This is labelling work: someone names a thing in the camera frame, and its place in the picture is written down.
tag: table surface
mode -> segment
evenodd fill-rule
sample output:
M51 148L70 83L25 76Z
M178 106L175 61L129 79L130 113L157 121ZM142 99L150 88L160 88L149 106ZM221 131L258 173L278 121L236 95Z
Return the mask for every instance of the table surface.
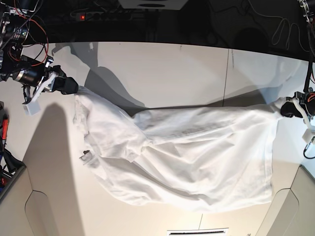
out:
M26 48L35 56L37 45ZM266 54L176 44L50 44L54 64L79 85L130 109L213 104L247 106L302 91L307 63ZM112 198L84 168L82 135L73 126L74 97L58 92L39 98L41 112L25 115L21 85L0 85L10 117L7 148L23 160L32 188L44 192L61 235L164 235L166 230L230 228L233 236L255 235L270 204L232 212L185 212L168 205L128 206ZM273 196L290 188L304 161L301 119L279 122L274 141ZM76 230L69 227L81 225Z

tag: cable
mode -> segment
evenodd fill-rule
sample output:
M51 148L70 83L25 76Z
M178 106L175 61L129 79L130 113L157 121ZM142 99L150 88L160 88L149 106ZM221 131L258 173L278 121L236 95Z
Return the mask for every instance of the cable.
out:
M19 10L20 10L20 12L23 14L23 16L26 16L26 14L23 12L23 10L22 10L22 8L21 8L21 5L20 5L20 1L19 0L17 0L17 6L18 6L18 8L19 8Z
M281 39L281 35L282 35L282 31L284 29L284 26L285 26L285 23L287 22L288 23L288 26L289 26L289 32L288 32L288 36L287 36L287 40L286 40L286 43L285 43L285 49L286 50L289 50L289 47L290 47L290 36L291 36L291 31L292 31L292 27L293 26L296 26L297 29L298 29L298 32L299 32L299 44L300 44L300 47L302 48L302 50L304 52L309 52L307 51L306 49L304 49L304 47L302 46L302 43L301 43L301 32L300 32L300 27L296 24L296 23L292 23L290 24L290 21L288 20L288 18L284 18L284 17L281 17L281 16L268 16L268 15L264 15L264 14L261 14L261 13L258 13L255 8L253 7L252 5L252 2L251 0L248 0L249 4L251 5L251 8L252 10L259 16L262 16L262 17L266 17L266 18L275 18L275 19L281 19L275 33L273 34L272 38L271 38L271 43L272 45L276 46L279 42L280 42L280 39ZM276 42L274 42L274 38L275 36L278 34L279 32L279 29L280 30L280 33L279 33L279 38Z
M13 60L15 60L15 61L20 61L19 59L17 59L17 58L15 58L13 55L12 55L12 53L11 53L11 49L12 49L12 47L10 47L10 49L9 49L9 56L13 59Z
M312 101L315 98L315 92L310 93L309 98L307 99L307 102Z
M86 8L82 8L82 9L77 9L77 10L71 11L70 12L70 16L71 17L75 17L75 16L72 15L74 12L76 12L76 11L84 11L84 10L86 11L86 10L89 10L89 9L90 9L90 7L86 7Z
M33 60L36 60L40 56L40 54L43 52L44 49L45 49L45 52L47 52L45 44L43 44L43 47L41 48L40 52L37 54L37 56Z
M312 35L313 35L313 37L315 39L314 23L313 23L313 25L309 23L308 27L309 27L310 31L312 32Z
M315 84L315 78L314 78L313 70L312 70L312 79L311 79L311 81Z
M213 12L215 12L214 9L213 9L213 7L212 7L212 5L211 5L211 3L210 3L210 1L209 1L209 0L206 0L206 3L207 3L207 5L210 7L210 9L211 9ZM231 47L229 46L229 44L224 40L224 38L214 29L214 27L213 27L213 25L212 25L211 11L209 11L209 14L210 14L210 26L211 26L211 28L212 28L212 30L213 30L214 36L216 37L216 44L218 43L218 38L219 38L228 48L231 48Z
M303 151L303 156L304 156L306 159L308 159L308 160L315 159L315 156L313 156L313 157L308 157L308 156L305 155L305 152L306 152L306 150L308 149L308 147L309 147L309 144L306 144L306 146L305 146L305 148L304 148L304 151Z
M31 39L33 40L33 42L34 42L35 44L42 44L42 43L37 42L37 41L33 38L33 36L31 35L31 33L30 33L30 37L31 37Z
M310 51L311 51L311 53L313 54L313 56L315 57L315 51L314 51L314 48L313 48L313 46L312 46L311 34L310 34L310 31L309 31L309 30L307 30L307 36L308 36L308 40L309 40Z
M22 42L22 44L25 43L26 39L28 38L28 35L29 35L29 33L30 33L30 27L31 27L31 22L29 21L28 32L27 32L27 34L26 34L26 36L25 36L25 39L24 39L24 41Z
M108 12L104 7L102 7L101 5L99 5L98 3L96 3L96 0L93 1L93 3L94 3L96 6L98 6L100 9L102 9L105 13Z
M16 0L14 0L14 8L15 8L16 12L18 13L18 15L19 15L20 17L26 19L26 17L23 16L22 14L20 14L19 11L18 11L18 9L16 8ZM42 63L46 60L46 58L47 58L47 56L48 56L49 41L48 41L47 33L46 33L46 31L43 29L43 27L42 27L37 21L35 21L35 20L33 20L33 19L30 19L30 18L29 18L29 20L32 21L32 22L34 22L34 23L44 32L44 34L45 34L45 36L46 36L46 40L47 40L47 49L45 48L45 45L44 45L43 48L42 48L42 50L41 50L40 53L39 53L39 55L40 55L41 52L43 51L43 49L45 48L45 53L46 53L45 58L44 58L41 62L39 62L39 63L37 63L37 64L34 64L34 65L31 65L31 66L37 66L37 65L42 64Z
M268 33L266 32L265 28L264 28L259 22L256 21L255 17L254 17L251 13L249 13L250 5L249 5L248 7L245 7L245 8L242 7L242 9L245 11L245 14L242 14L242 13L240 12L239 8L236 7L236 6L231 6L231 7L222 9L222 10L215 11L214 8L213 8L213 6L211 6L210 0L206 0L206 1L208 1L209 5L210 5L210 7L211 7L211 9L212 9L212 11L213 11L214 13L220 13L220 12L228 11L228 10L230 10L230 9L235 9L235 10L237 11L237 13L238 13L239 15L241 15L241 16L247 16L247 15L249 15L249 16L252 18L252 20L255 22L255 24L257 24L257 25L262 29L262 31L264 31L264 33L265 33L266 36L268 36Z
M43 23L43 27L45 26L45 22L44 22L44 20L40 17L40 16L34 16L34 17L37 17L38 19L40 19L41 21L42 21L42 23Z
M37 45L37 44L40 44L40 43L34 43L34 44L27 45L27 46L22 45L22 47L23 47L23 48L29 48L29 47L34 46L34 45Z
M2 45L0 47L0 51L3 51L4 47L14 38L16 33L19 32L22 29L22 27L24 25L26 25L27 22L29 22L32 19L32 17L39 11L39 9L41 8L42 5L43 5L43 0L40 1L39 6L36 8L36 10L33 12L33 14L30 17L28 17L21 26L19 26L16 30L14 30L13 33L11 34L11 36L4 43L2 43Z

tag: white cloth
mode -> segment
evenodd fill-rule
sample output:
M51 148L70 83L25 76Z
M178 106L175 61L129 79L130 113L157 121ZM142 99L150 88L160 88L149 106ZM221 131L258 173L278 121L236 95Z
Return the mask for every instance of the white cloth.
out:
M130 117L80 88L81 159L115 198L222 212L271 201L276 104L147 110Z

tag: white cable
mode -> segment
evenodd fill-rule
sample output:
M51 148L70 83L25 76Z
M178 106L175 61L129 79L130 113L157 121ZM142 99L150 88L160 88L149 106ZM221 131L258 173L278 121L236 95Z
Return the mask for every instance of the white cable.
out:
M286 43L285 43L285 49L286 50L289 50L289 47L290 47L290 36L291 36L291 31L292 31L292 26L296 26L297 29L298 29L298 32L299 32L299 44L300 44L300 47L302 48L302 50L304 52L309 52L308 50L304 49L304 47L302 46L302 43L301 43L301 35L300 35L300 27L296 24L296 23L292 23L290 24L290 21L288 20L288 18L284 18L284 17L281 17L281 16L268 16L268 15L264 15L264 14L260 14L258 13L255 8L252 6L252 2L251 0L248 0L249 4L251 5L251 8L252 10L259 16L262 16L262 17L267 17L267 18L277 18L277 19L281 19L275 33L272 35L272 38L271 38L271 44L276 46L279 42L280 42L280 39L281 39L281 35L282 35L282 31L284 29L284 26L285 26L285 23L287 22L288 23L288 27L289 27L289 32L288 32L288 36L287 36L287 40L286 40ZM277 40L277 42L274 43L274 38L275 36L278 34L278 31L280 30L280 33L279 33L279 38Z

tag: vent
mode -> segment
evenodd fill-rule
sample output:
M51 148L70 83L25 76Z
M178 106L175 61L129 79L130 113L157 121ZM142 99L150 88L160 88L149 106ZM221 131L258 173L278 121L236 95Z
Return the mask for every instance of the vent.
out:
M167 236L226 236L228 228L215 230L169 230Z
M180 10L188 0L118 0L124 9Z

